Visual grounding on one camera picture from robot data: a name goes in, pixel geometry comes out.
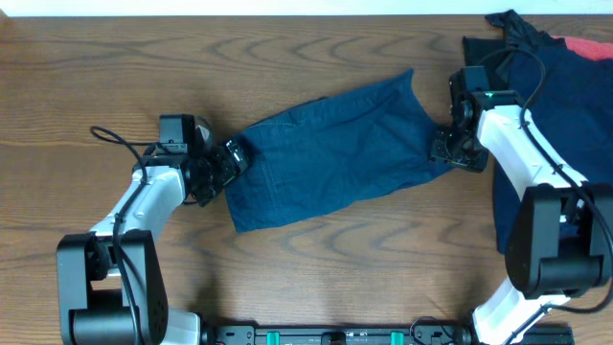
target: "wood grain surface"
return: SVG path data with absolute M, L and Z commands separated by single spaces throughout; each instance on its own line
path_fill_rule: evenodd
M 613 41 L 611 16 L 530 16 L 552 35 Z M 91 125 L 157 139 L 161 113 L 206 116 L 218 137 L 292 105 L 416 70 L 449 122 L 461 39 L 498 37 L 481 16 L 20 18 L 0 32 L 0 343 L 58 343 L 55 251 L 117 202 L 133 158 Z M 170 303 L 210 320 L 406 324 L 455 319 L 506 272 L 495 250 L 491 167 L 236 234 L 221 196 L 182 207 L 157 244 Z M 588 306 L 595 291 L 573 302 Z M 613 342 L 613 310 L 569 322 Z

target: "red fabric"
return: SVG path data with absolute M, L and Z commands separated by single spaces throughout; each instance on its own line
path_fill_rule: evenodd
M 600 61 L 613 58 L 613 43 L 600 43 L 577 37 L 564 37 L 566 47 L 584 58 Z

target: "blue denim fabric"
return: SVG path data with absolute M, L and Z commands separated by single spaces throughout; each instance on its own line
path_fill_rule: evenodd
M 413 71 L 305 103 L 239 136 L 251 168 L 226 189 L 238 232 L 322 216 L 449 171 L 428 160 L 436 125 L 413 94 Z

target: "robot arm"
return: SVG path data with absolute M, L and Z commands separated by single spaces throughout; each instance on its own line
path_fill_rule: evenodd
M 157 154 L 141 158 L 147 170 L 146 184 L 139 164 L 134 167 L 132 183 L 108 216 L 87 234 L 64 237 L 57 247 L 65 344 L 130 344 L 136 331 L 146 344 L 199 345 L 208 335 L 198 315 L 169 308 L 154 242 L 187 196 L 204 206 L 246 170 L 248 159 L 235 141 L 214 146 L 206 123 L 191 115 L 163 115 L 156 150 Z M 122 254 L 118 256 L 112 243 L 113 228 L 125 207 L 119 228 Z M 118 258 L 122 257 L 138 330 L 133 327 L 125 285 L 121 290 L 103 291 L 91 285 L 120 275 Z
M 432 157 L 480 172 L 491 152 L 521 200 L 505 258 L 509 277 L 471 314 L 470 342 L 520 342 L 543 311 L 604 285 L 611 276 L 602 230 L 594 230 L 589 210 L 536 148 L 522 123 L 530 126 L 537 144 L 607 215 L 613 211 L 613 191 L 608 185 L 588 184 L 568 166 L 536 128 L 530 110 L 522 122 L 523 101 L 514 91 L 489 91 L 483 67 L 461 70 L 449 85 L 453 125 L 439 127 Z M 561 239 L 561 223 L 576 226 L 578 235 Z

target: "black cable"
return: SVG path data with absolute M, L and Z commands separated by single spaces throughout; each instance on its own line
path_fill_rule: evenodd
M 105 142 L 116 143 L 116 144 L 121 144 L 121 145 L 126 146 L 127 149 L 134 155 L 134 157 L 138 161 L 138 164 L 141 168 L 141 172 L 143 174 L 143 176 L 141 177 L 141 183 L 138 185 L 138 187 L 136 187 L 134 192 L 132 192 L 132 194 L 127 199 L 127 201 L 124 203 L 124 206 L 122 206 L 120 211 L 117 214 L 115 214 L 115 223 L 113 224 L 113 240 L 112 240 L 113 241 L 113 252 L 115 253 L 115 261 L 117 262 L 117 267 L 119 268 L 120 274 L 122 276 L 122 283 L 124 284 L 124 288 L 125 288 L 125 296 L 127 297 L 127 303 L 129 304 L 130 314 L 132 317 L 132 327 L 134 328 L 134 344 L 140 345 L 142 343 L 141 325 L 139 322 L 138 311 L 136 311 L 137 307 L 136 307 L 136 301 L 134 300 L 134 292 L 132 291 L 132 286 L 127 277 L 127 271 L 125 270 L 124 250 L 122 249 L 122 237 L 119 234 L 119 230 L 122 226 L 122 223 L 124 222 L 125 213 L 129 209 L 129 207 L 132 205 L 132 203 L 134 202 L 138 194 L 141 191 L 143 191 L 143 189 L 147 185 L 147 181 L 148 181 L 147 169 L 145 168 L 145 163 L 143 163 L 143 159 L 138 154 L 136 149 L 133 148 L 133 144 L 128 143 L 121 136 L 115 134 L 114 132 L 106 128 L 102 128 L 100 126 L 91 126 L 89 128 L 89 131 L 96 138 L 104 140 Z M 104 134 L 115 138 L 117 142 L 100 136 L 97 133 L 97 131 L 101 131 Z
M 413 336 L 413 338 L 415 339 L 415 342 L 417 342 L 419 345 L 425 345 L 423 344 L 421 340 L 419 340 L 414 335 L 415 326 L 417 326 L 418 323 L 420 323 L 422 320 L 425 320 L 425 319 L 433 320 L 434 322 L 436 322 L 439 325 L 439 327 L 441 327 L 441 329 L 443 330 L 443 333 L 447 335 L 449 339 L 451 339 L 450 342 L 444 343 L 443 345 L 450 344 L 453 342 L 453 335 L 451 335 L 451 333 L 449 333 L 449 331 L 444 327 L 443 322 L 439 321 L 439 319 L 434 316 L 422 316 L 418 318 L 417 320 L 415 320 L 413 324 L 411 324 L 411 327 L 409 328 L 409 335 Z
M 568 184 L 577 193 L 579 198 L 583 200 L 584 206 L 588 210 L 590 210 L 590 212 L 592 213 L 592 218 L 596 219 L 598 224 L 601 226 L 602 232 L 604 234 L 604 238 L 606 239 L 606 243 L 608 245 L 609 255 L 611 259 L 613 260 L 613 238 L 611 236 L 611 230 L 608 224 L 606 223 L 606 220 L 604 219 L 604 216 L 602 215 L 601 211 L 594 204 L 590 196 L 587 195 L 587 193 L 566 172 L 564 172 L 563 166 L 558 164 L 549 155 L 549 153 L 547 153 L 547 151 L 538 143 L 538 141 L 534 138 L 533 134 L 530 132 L 529 126 L 531 123 L 526 121 L 526 110 L 530 106 L 532 106 L 534 99 L 540 93 L 541 89 L 543 88 L 545 84 L 545 77 L 546 77 L 547 71 L 546 71 L 545 64 L 543 63 L 543 61 L 540 58 L 538 58 L 537 55 L 535 55 L 534 53 L 530 51 L 527 51 L 521 48 L 510 47 L 510 48 L 497 50 L 497 51 L 487 54 L 485 57 L 481 58 L 477 64 L 478 65 L 483 64 L 483 62 L 489 58 L 492 58 L 499 54 L 510 53 L 510 52 L 520 52 L 522 54 L 528 55 L 530 58 L 534 59 L 538 63 L 538 66 L 540 69 L 540 80 L 538 82 L 538 86 L 533 91 L 533 93 L 530 95 L 528 100 L 526 100 L 526 102 L 521 108 L 521 111 L 519 112 L 519 124 L 523 128 L 524 132 L 526 133 L 526 136 L 528 136 L 528 138 L 530 139 L 531 143 L 534 145 L 536 150 L 538 150 L 538 152 L 543 156 L 543 158 L 545 158 L 545 160 L 554 168 L 554 172 L 559 174 L 566 182 L 568 182 Z M 568 311 L 572 313 L 588 314 L 588 313 L 602 311 L 604 308 L 606 308 L 611 303 L 612 300 L 613 300 L 613 282 L 609 283 L 609 290 L 606 296 L 599 302 L 598 305 L 594 307 L 580 309 L 580 308 L 572 308 L 572 307 L 564 307 L 564 306 L 547 305 L 547 306 L 543 306 L 542 308 L 547 307 L 547 308 L 551 308 L 551 309 L 555 309 L 559 311 Z
M 511 332 L 511 336 L 509 336 L 502 345 L 510 345 L 518 335 L 520 335 L 522 332 L 524 332 L 524 330 L 529 328 L 532 323 L 538 320 L 540 315 L 548 313 L 550 307 L 551 305 L 540 306 L 540 308 L 532 316 L 530 316 L 530 318 L 526 320 L 526 322 L 519 326 L 519 328 L 515 330 L 515 332 Z
M 145 151 L 143 151 L 143 156 L 152 155 L 153 152 L 155 151 L 155 149 L 157 149 L 157 144 L 156 143 L 149 144 L 147 146 L 147 148 L 145 149 Z
M 99 140 L 105 141 L 105 142 L 107 142 L 107 143 L 111 143 L 111 144 L 117 144 L 117 145 L 130 145 L 130 146 L 133 146 L 133 147 L 134 147 L 134 146 L 149 146 L 149 145 L 151 145 L 151 144 L 156 144 L 156 142 L 150 142 L 150 143 L 148 143 L 148 142 L 127 142 L 127 141 L 126 141 L 126 140 L 124 140 L 124 139 L 122 139 L 122 140 L 120 141 L 120 140 L 118 140 L 118 139 L 117 139 L 117 137 L 115 137 L 115 136 L 114 136 L 114 135 L 117 135 L 117 134 L 115 134 L 115 133 L 111 132 L 110 130 L 109 130 L 109 131 L 106 131 L 106 130 L 107 130 L 107 129 L 102 128 L 102 127 L 100 127 L 100 126 L 91 126 L 91 127 L 89 128 L 89 132 L 90 132 L 90 133 L 92 133 L 92 135 L 93 135 L 94 137 L 96 137 L 96 138 L 97 138 L 97 139 L 99 139 Z M 110 136 L 112 136 L 113 138 L 115 138 L 115 140 L 110 139 L 110 138 L 103 137 L 103 136 L 101 136 L 100 134 L 98 134 L 98 133 L 97 133 L 97 131 L 101 131 L 101 132 L 103 132 L 103 133 L 104 133 L 104 134 L 106 134 L 106 135 L 110 135 Z

